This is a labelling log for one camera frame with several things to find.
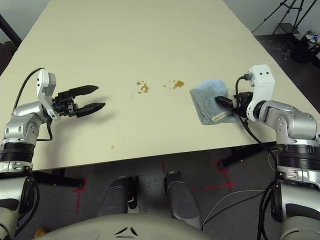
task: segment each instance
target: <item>black cable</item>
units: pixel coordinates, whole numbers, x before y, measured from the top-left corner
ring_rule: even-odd
[[[22,94],[22,92],[23,92],[23,90],[24,90],[24,88],[25,88],[28,80],[31,78],[31,76],[32,76],[33,74],[35,74],[36,72],[40,71],[41,69],[44,69],[44,68],[43,68],[43,67],[39,67],[39,68],[33,70],[33,71],[26,77],[26,79],[25,79],[24,82],[22,83],[22,86],[21,86],[21,88],[20,88],[20,90],[19,90],[18,96],[16,97],[16,100],[15,100],[15,103],[14,103],[14,106],[13,106],[13,110],[15,110],[16,107],[18,106],[18,102],[19,102],[19,100],[20,100],[21,94]]]
[[[15,103],[14,103],[14,106],[13,106],[13,110],[15,110],[18,106],[18,103],[19,103],[19,100],[20,100],[20,97],[21,97],[21,94],[28,82],[28,80],[32,77],[33,74],[35,74],[36,72],[40,71],[41,69],[44,69],[43,67],[39,67],[35,70],[33,70],[27,77],[26,79],[23,81],[22,83],[22,86],[19,90],[19,93],[18,95],[16,96],[16,100],[15,100]],[[52,119],[51,117],[48,117],[47,118],[47,121],[46,121],[46,129],[48,130],[48,133],[49,133],[49,139],[37,139],[38,142],[44,142],[44,141],[51,141],[53,139],[53,135],[52,135],[52,131],[51,131],[51,123],[52,123]]]
[[[269,204],[270,200],[271,200],[271,192],[269,193],[269,195],[268,195],[268,197],[267,197],[267,199],[266,199],[266,201],[264,203],[264,206],[263,206],[263,209],[262,209],[262,215],[261,215],[263,217],[261,219],[261,221],[262,221],[261,222],[261,233],[262,233],[262,236],[263,236],[264,240],[268,240],[264,225],[265,225],[266,210],[267,210],[267,207],[268,207],[268,204]]]
[[[52,123],[52,119],[50,116],[48,116],[48,118],[46,120],[46,129],[48,130],[50,138],[49,139],[37,139],[38,142],[48,142],[53,139],[53,135],[52,135],[52,131],[51,131],[51,123]]]
[[[275,185],[275,183],[277,182],[276,179],[274,179],[265,189],[265,191],[263,192],[262,198],[260,200],[260,204],[259,204],[259,221],[258,221],[258,231],[257,231],[257,236],[256,239],[260,240],[261,239],[261,234],[263,234],[263,232],[265,231],[264,228],[264,223],[265,223],[265,213],[266,213],[266,209],[268,206],[268,203],[271,199],[271,193],[269,193],[266,201],[265,198],[267,196],[268,191]]]
[[[239,104],[240,104],[240,101],[239,101],[239,89],[238,89],[238,85],[239,85],[239,82],[240,80],[247,80],[247,78],[245,76],[241,76],[237,79],[236,83],[235,83],[235,97],[236,97],[236,113],[240,119],[240,122],[241,124],[243,125],[244,129],[247,131],[247,133],[257,142],[259,143],[268,153],[271,154],[272,158],[273,158],[273,161],[274,161],[274,164],[275,166],[277,166],[277,159],[274,155],[274,153],[269,149],[268,146],[266,146],[262,141],[260,141],[253,133],[252,131],[250,130],[249,128],[249,124],[247,122],[248,119],[246,119],[245,121],[242,120],[241,116],[239,115]]]
[[[238,85],[239,85],[239,82],[240,80],[248,80],[247,76],[241,76],[237,79],[236,83],[235,83],[235,97],[236,97],[236,113],[240,119],[240,122],[241,124],[243,125],[244,129],[247,131],[247,133],[254,139],[256,140],[268,153],[270,153],[270,155],[272,156],[273,158],[273,161],[274,161],[274,165],[275,167],[277,167],[277,159],[274,155],[274,153],[270,150],[270,148],[265,145],[263,142],[261,142],[253,133],[252,131],[250,130],[249,128],[249,124],[246,121],[243,121],[241,116],[240,116],[240,111],[239,111],[239,104],[240,104],[240,99],[239,99],[239,90],[238,90]],[[264,227],[264,223],[265,223],[265,213],[266,213],[266,209],[267,209],[267,206],[268,206],[268,203],[270,202],[270,199],[271,199],[271,193],[269,194],[269,196],[267,197],[266,199],[266,202],[265,202],[265,198],[266,198],[266,195],[269,191],[269,189],[272,188],[272,186],[276,183],[277,179],[274,179],[270,184],[269,186],[265,189],[265,191],[263,192],[263,195],[262,195],[262,198],[260,200],[260,205],[259,205],[259,221],[258,221],[258,231],[257,231],[257,240],[260,240],[261,239],[261,235],[263,235],[264,239],[265,240],[268,240],[268,237],[266,235],[266,232],[265,232],[265,227]]]
[[[39,206],[39,201],[40,201],[40,190],[39,190],[39,186],[37,184],[37,181],[34,177],[34,175],[32,173],[30,173],[31,177],[34,180],[34,187],[35,187],[35,191],[36,191],[36,201],[35,204],[33,206],[32,212],[30,213],[30,215],[28,216],[28,218],[25,220],[25,222],[20,225],[20,227],[15,231],[15,237],[26,227],[26,225],[30,222],[30,220],[34,217],[38,206]]]
[[[258,193],[258,194],[256,194],[256,195],[253,195],[253,196],[251,196],[251,197],[248,197],[248,198],[246,198],[246,199],[243,199],[243,200],[241,200],[241,201],[238,201],[238,202],[236,202],[236,203],[234,203],[234,204],[232,204],[232,205],[230,205],[230,206],[225,207],[224,209],[218,211],[215,215],[213,215],[212,217],[210,217],[207,221],[205,221],[205,222],[203,223],[203,226],[204,226],[205,224],[207,224],[209,221],[211,221],[213,218],[215,218],[216,216],[218,216],[219,214],[223,213],[225,210],[228,210],[229,208],[232,208],[232,207],[234,207],[234,206],[236,206],[236,205],[238,205],[238,204],[241,204],[241,203],[243,203],[243,202],[245,202],[245,201],[248,201],[248,200],[250,200],[250,199],[256,198],[256,197],[260,196],[260,195],[263,194],[263,193],[264,193],[264,191],[263,191],[263,192],[260,192],[260,193]]]

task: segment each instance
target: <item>tripod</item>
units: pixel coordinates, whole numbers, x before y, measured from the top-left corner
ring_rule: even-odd
[[[302,20],[306,17],[306,15],[309,13],[309,11],[311,10],[311,8],[316,4],[317,0],[313,0],[312,4],[310,5],[310,7],[307,9],[307,11],[304,13],[304,15],[301,17],[301,19],[298,21],[300,13],[302,11],[302,7],[304,5],[305,0],[301,0],[300,3],[300,7],[294,7],[295,3],[297,2],[297,0],[293,0],[291,5],[287,5],[286,2],[288,0],[284,0],[282,2],[280,2],[280,5],[269,15],[267,16],[263,22],[257,26],[252,33],[254,33],[258,28],[261,27],[262,24],[264,24],[278,9],[280,9],[282,6],[287,7],[287,11],[285,13],[285,15],[283,16],[283,18],[281,19],[281,21],[278,23],[278,25],[276,26],[275,30],[273,31],[272,35],[274,35],[276,33],[276,31],[278,30],[278,28],[281,28],[282,30],[285,31],[286,34],[298,34],[298,26],[299,24],[302,22]],[[290,11],[294,9],[294,10],[298,10],[295,21],[294,21],[294,25],[292,26],[290,23],[283,23],[284,19],[286,18],[286,16],[290,13]]]

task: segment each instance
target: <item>wire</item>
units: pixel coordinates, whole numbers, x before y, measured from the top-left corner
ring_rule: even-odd
[[[52,123],[52,119],[50,116],[48,116],[46,120],[46,129],[48,130],[48,133],[49,133],[49,139],[37,139],[38,142],[48,142],[54,138],[51,131],[51,123]]]
[[[203,222],[202,227],[203,227],[205,224],[207,224],[209,221],[211,221],[213,218],[215,218],[215,217],[218,216],[219,214],[223,213],[225,210],[228,210],[229,208],[232,208],[232,207],[234,207],[234,206],[236,206],[236,205],[238,205],[238,204],[241,204],[241,203],[243,203],[243,202],[245,202],[245,201],[248,201],[248,200],[250,200],[250,199],[256,198],[256,197],[260,196],[260,195],[263,194],[263,193],[264,193],[264,192],[260,192],[260,193],[258,193],[258,194],[256,194],[256,195],[253,195],[253,196],[251,196],[251,197],[245,198],[245,199],[243,199],[243,200],[241,200],[241,201],[238,201],[238,202],[236,202],[236,203],[234,203],[234,204],[232,204],[232,205],[230,205],[230,206],[225,207],[224,209],[218,211],[215,215],[211,216],[207,221]]]
[[[259,221],[258,221],[258,231],[257,231],[257,236],[256,239],[260,240],[261,239],[261,234],[263,234],[263,231],[265,231],[265,227],[264,227],[264,223],[265,223],[265,213],[266,213],[266,209],[268,206],[268,203],[270,201],[271,198],[271,194],[269,194],[269,196],[267,197],[267,200],[265,201],[265,198],[267,196],[268,191],[274,186],[274,184],[277,182],[277,179],[274,179],[265,189],[262,198],[260,200],[260,204],[259,204]]]
[[[248,133],[257,143],[259,143],[266,151],[268,151],[268,152],[271,154],[271,156],[272,156],[272,158],[273,158],[273,161],[274,161],[274,164],[275,164],[275,166],[276,166],[276,165],[277,165],[277,159],[276,159],[275,155],[272,153],[272,151],[269,149],[268,146],[266,146],[262,141],[260,141],[260,140],[252,133],[252,131],[251,131],[250,128],[249,128],[249,124],[248,124],[247,120],[246,120],[246,121],[243,121],[242,118],[241,118],[241,116],[239,115],[239,113],[240,113],[240,111],[239,111],[240,100],[239,100],[239,89],[238,89],[238,85],[239,85],[240,80],[247,80],[247,78],[246,78],[245,76],[241,76],[241,77],[239,77],[239,78],[237,79],[237,81],[236,81],[236,83],[235,83],[235,96],[236,96],[236,108],[235,108],[235,110],[236,110],[236,113],[237,113],[237,115],[238,115],[238,117],[239,117],[239,119],[240,119],[240,122],[241,122],[241,124],[243,125],[244,129],[247,131],[247,133]]]
[[[266,151],[268,151],[268,153],[272,156],[273,161],[274,161],[274,166],[277,167],[277,159],[274,155],[274,153],[270,150],[270,148],[265,145],[263,142],[261,142],[253,133],[252,131],[249,129],[249,124],[246,121],[243,121],[241,116],[240,116],[240,112],[239,112],[239,104],[240,104],[240,99],[239,99],[239,89],[238,89],[238,85],[240,80],[247,80],[248,78],[244,75],[241,76],[237,79],[236,83],[235,83],[235,96],[236,96],[236,113],[239,116],[240,122],[243,125],[244,129],[248,132],[248,134],[254,139],[256,140]],[[275,179],[269,184],[269,186],[266,188],[265,192],[262,195],[262,198],[260,200],[260,205],[259,205],[259,221],[258,221],[258,231],[257,231],[257,240],[261,239],[261,235],[263,235],[265,240],[268,240],[266,232],[265,232],[265,227],[264,227],[264,223],[265,223],[265,213],[266,213],[266,209],[268,206],[268,203],[270,201],[271,195],[269,194],[269,196],[267,197],[267,200],[265,202],[265,198],[266,195],[268,193],[268,191],[272,188],[272,186],[276,183],[277,181],[277,176],[275,175]]]
[[[271,156],[271,154],[269,153],[269,155],[268,155],[268,164],[269,164],[270,168],[275,172],[276,170],[272,167],[272,165],[270,163],[270,156]]]
[[[28,218],[25,220],[25,222],[15,231],[15,237],[26,227],[26,225],[30,222],[30,220],[34,217],[38,206],[39,206],[39,202],[40,202],[40,190],[39,190],[39,186],[38,183],[34,177],[34,175],[32,173],[30,173],[30,176],[33,178],[34,180],[34,187],[35,187],[35,191],[36,191],[36,201],[34,204],[34,207],[32,209],[32,212],[30,213],[30,215],[28,216]]]
[[[264,192],[265,190],[240,190],[240,191],[234,191],[234,192],[231,192],[227,195],[225,195],[223,198],[221,198],[212,208],[211,210],[207,213],[207,215],[205,216],[203,222],[202,222],[202,226],[208,222],[207,219],[208,217],[210,216],[210,214],[214,211],[214,209],[218,206],[219,203],[221,203],[225,198],[233,195],[233,194],[238,194],[238,193],[245,193],[245,192]]]
[[[17,96],[16,99],[15,99],[15,103],[14,103],[14,106],[13,106],[13,110],[15,110],[16,107],[18,106],[18,103],[19,103],[21,94],[22,94],[22,92],[23,92],[23,90],[24,90],[24,88],[25,88],[28,80],[32,77],[33,74],[35,74],[36,72],[40,71],[41,69],[44,69],[44,68],[43,68],[43,67],[39,67],[39,68],[33,70],[33,71],[26,77],[26,79],[25,79],[24,82],[22,83],[22,86],[21,86],[21,88],[20,88],[20,90],[19,90],[18,96]]]
[[[40,71],[41,69],[44,69],[44,68],[43,67],[39,67],[39,68],[33,70],[32,72],[30,72],[30,74],[23,81],[22,86],[21,86],[21,88],[19,90],[19,93],[16,96],[15,103],[14,103],[14,106],[13,106],[13,110],[15,110],[17,108],[19,100],[20,100],[20,97],[21,97],[21,94],[22,94],[22,92],[23,92],[28,80],[32,77],[33,74],[35,74],[36,72]],[[53,139],[53,135],[52,135],[52,131],[51,131],[51,123],[52,123],[52,119],[49,116],[47,118],[47,121],[46,121],[46,129],[48,130],[50,138],[49,139],[37,139],[38,142],[51,141]]]

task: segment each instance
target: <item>red tape mark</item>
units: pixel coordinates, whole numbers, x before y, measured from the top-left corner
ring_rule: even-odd
[[[165,160],[162,160],[161,165],[162,165],[162,171],[165,174],[166,173],[166,162],[165,162]]]
[[[225,188],[225,187],[232,187],[232,186],[236,186],[237,183],[236,182],[232,182],[232,183],[226,183],[226,184],[221,184],[221,185],[213,185],[213,186],[203,186],[201,187],[201,190],[210,190],[210,189],[221,189],[221,188]]]
[[[79,214],[79,209],[80,209],[80,194],[86,190],[86,186],[87,186],[87,178],[84,177],[82,188],[72,190],[73,193],[78,193],[77,198],[76,198],[76,209],[75,209],[76,215]]]
[[[224,178],[225,178],[225,181],[226,181],[226,184],[228,185],[228,189],[230,191],[230,193],[232,192],[232,189],[231,189],[231,185],[230,185],[230,182],[229,182],[229,178],[228,178],[228,175],[226,172],[223,172],[223,175],[224,175]]]
[[[221,169],[221,168],[218,166],[219,162],[220,162],[220,160],[218,160],[218,159],[214,161],[215,166],[216,166],[216,169],[217,169],[218,173],[223,173],[224,179],[225,179],[226,184],[227,184],[227,187],[229,188],[229,191],[230,191],[230,193],[231,193],[231,192],[232,192],[232,188],[231,188],[231,187],[232,187],[232,184],[230,183],[229,178],[228,178],[228,175],[227,175],[227,172],[229,172],[230,169],[229,169],[229,168]]]
[[[227,173],[227,172],[230,171],[229,168],[225,168],[225,169],[220,168],[220,167],[218,166],[219,162],[220,162],[219,159],[217,159],[217,160],[214,161],[215,166],[216,166],[216,169],[217,169],[217,171],[218,171],[219,173]]]

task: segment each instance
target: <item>table leg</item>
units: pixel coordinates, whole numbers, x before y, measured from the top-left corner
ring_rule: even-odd
[[[265,145],[267,145],[269,148],[275,144],[275,141],[265,143]],[[243,162],[245,159],[252,157],[253,155],[261,152],[262,150],[264,150],[264,147],[260,144],[252,144],[240,150],[232,150],[232,155],[219,161],[218,166],[221,169],[228,168],[233,164]]]
[[[67,187],[80,189],[84,185],[83,180],[66,177],[61,174],[50,174],[41,171],[34,171],[33,175],[38,184],[52,185],[57,187]]]

